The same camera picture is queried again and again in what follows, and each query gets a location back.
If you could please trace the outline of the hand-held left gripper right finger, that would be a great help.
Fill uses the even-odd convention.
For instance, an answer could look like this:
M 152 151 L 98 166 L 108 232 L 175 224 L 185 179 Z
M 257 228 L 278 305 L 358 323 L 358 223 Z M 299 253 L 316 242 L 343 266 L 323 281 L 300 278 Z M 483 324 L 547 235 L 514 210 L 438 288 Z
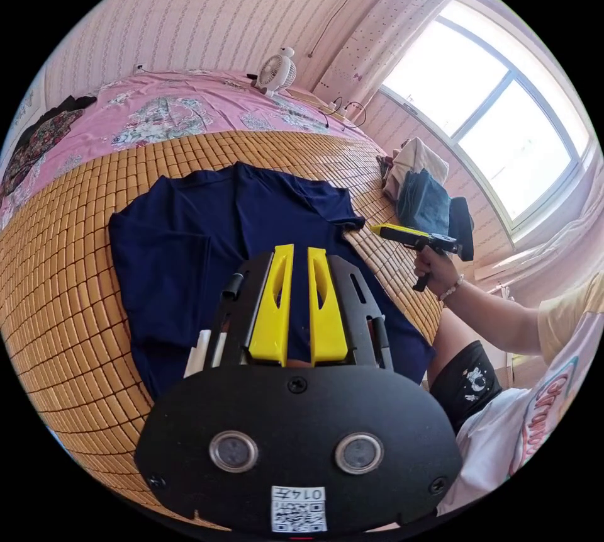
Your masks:
M 308 249 L 311 364 L 343 362 L 348 345 L 337 293 L 324 249 Z

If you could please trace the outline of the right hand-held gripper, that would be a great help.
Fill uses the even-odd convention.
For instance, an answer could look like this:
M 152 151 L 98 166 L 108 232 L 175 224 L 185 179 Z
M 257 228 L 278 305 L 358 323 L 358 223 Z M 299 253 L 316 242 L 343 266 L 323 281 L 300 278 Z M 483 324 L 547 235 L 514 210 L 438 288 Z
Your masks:
M 462 245 L 452 237 L 440 234 L 429 234 L 408 227 L 393 224 L 371 225 L 370 231 L 383 239 L 403 244 L 406 248 L 421 252 L 425 246 L 438 254 L 459 255 Z

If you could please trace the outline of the person's right hand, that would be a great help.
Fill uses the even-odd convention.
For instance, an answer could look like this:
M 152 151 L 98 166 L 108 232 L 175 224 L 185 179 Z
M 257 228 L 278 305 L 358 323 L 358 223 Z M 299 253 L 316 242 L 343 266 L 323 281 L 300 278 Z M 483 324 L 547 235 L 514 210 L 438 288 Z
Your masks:
M 455 293 L 464 281 L 448 255 L 440 254 L 429 246 L 416 253 L 414 272 L 441 302 Z

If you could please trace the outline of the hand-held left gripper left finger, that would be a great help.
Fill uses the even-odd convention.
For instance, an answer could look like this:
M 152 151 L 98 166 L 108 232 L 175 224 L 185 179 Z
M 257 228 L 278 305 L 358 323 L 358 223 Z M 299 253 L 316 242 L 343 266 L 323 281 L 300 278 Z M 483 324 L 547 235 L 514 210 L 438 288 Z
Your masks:
M 294 245 L 274 248 L 250 338 L 254 361 L 286 365 L 293 259 Z

